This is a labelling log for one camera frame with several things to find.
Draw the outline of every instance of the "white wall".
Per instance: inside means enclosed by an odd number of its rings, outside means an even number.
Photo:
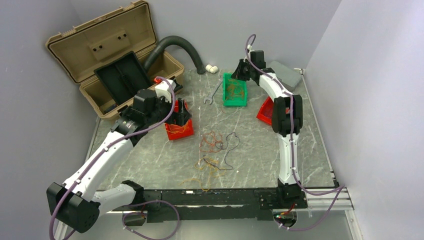
[[[8,0],[0,23],[0,239],[44,240],[46,189],[83,164],[96,119],[44,43],[80,20],[68,0]]]
[[[343,0],[306,69],[365,239],[424,238],[424,2]]]
[[[255,49],[265,60],[304,68],[341,0],[150,0],[159,39],[186,38],[204,63],[235,69],[246,39],[257,34]],[[71,0],[83,22],[127,6],[130,0]],[[188,68],[190,57],[178,47],[166,49]]]

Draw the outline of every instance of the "gray marble surface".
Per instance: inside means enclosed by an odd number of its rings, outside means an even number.
[[[253,81],[247,82],[247,106],[224,107],[222,87],[218,89],[211,105],[204,104],[218,78],[225,71],[216,74],[198,75],[195,70],[184,73],[184,89],[177,95],[184,98],[192,114],[194,135],[178,140],[168,140],[165,126],[150,131],[135,146],[132,152],[116,164],[100,185],[100,189],[111,189],[124,180],[132,180],[146,189],[191,189],[199,188],[265,188],[277,186],[280,168],[279,145],[270,125],[258,120],[256,115],[268,97],[266,92]],[[306,187],[332,187],[330,167],[318,131],[305,85],[294,91],[303,98],[303,128],[298,140],[298,167],[301,181]],[[112,123],[101,120],[97,129],[92,153],[100,146]],[[231,132],[240,138],[239,146],[227,155],[227,162],[234,170],[227,170],[222,176],[211,177],[209,171],[194,167],[203,155],[219,161],[225,168],[225,150],[217,153],[200,151],[203,134],[214,131],[225,139]],[[237,145],[238,140],[230,136],[228,149]]]

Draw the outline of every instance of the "wrench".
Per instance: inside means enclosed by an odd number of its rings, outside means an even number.
[[[221,85],[221,83],[223,82],[223,80],[222,79],[218,79],[218,83],[216,84],[216,86],[215,86],[215,88],[209,93],[209,95],[208,96],[206,96],[204,99],[203,99],[203,103],[204,104],[206,104],[206,101],[208,101],[209,100],[209,104],[211,105],[212,104],[212,102],[214,101],[214,99],[212,98],[213,96],[214,96],[214,94],[217,92],[217,90],[218,90],[218,88],[220,87],[220,85]]]

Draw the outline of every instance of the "tan case lid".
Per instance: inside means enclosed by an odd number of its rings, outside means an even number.
[[[45,46],[80,84],[94,70],[129,51],[142,51],[157,42],[149,4],[139,0],[50,37]]]

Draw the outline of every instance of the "tool case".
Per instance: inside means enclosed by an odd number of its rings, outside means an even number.
[[[79,90],[97,115],[113,121],[126,106],[133,104],[133,97],[113,108],[116,102],[94,70],[131,51],[143,63],[157,41],[149,4],[139,0],[54,35],[47,40],[45,46],[72,81],[79,84]],[[183,71],[184,66],[165,51],[151,66],[147,75],[152,84],[156,76],[161,76],[174,79],[182,85]]]

